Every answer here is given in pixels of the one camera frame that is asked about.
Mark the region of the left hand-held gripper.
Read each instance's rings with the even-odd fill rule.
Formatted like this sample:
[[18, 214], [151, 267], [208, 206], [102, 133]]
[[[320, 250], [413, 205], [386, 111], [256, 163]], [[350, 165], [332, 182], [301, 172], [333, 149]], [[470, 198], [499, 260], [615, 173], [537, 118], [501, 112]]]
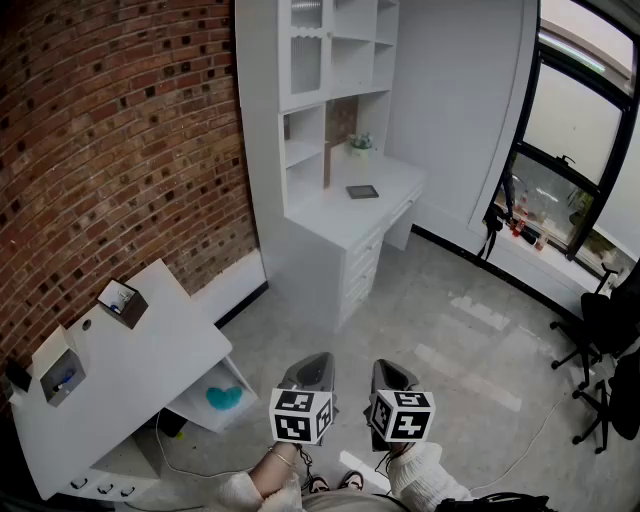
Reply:
[[271, 393], [273, 439], [321, 445], [336, 415], [334, 386], [335, 358], [329, 352], [308, 356], [290, 366]]

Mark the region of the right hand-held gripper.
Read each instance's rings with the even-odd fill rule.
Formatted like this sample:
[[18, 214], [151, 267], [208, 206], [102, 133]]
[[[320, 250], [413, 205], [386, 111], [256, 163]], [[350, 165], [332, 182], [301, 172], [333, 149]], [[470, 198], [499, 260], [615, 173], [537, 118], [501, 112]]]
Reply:
[[363, 411], [374, 452], [425, 441], [435, 411], [433, 394], [422, 389], [413, 373], [386, 359], [374, 363], [369, 405]]

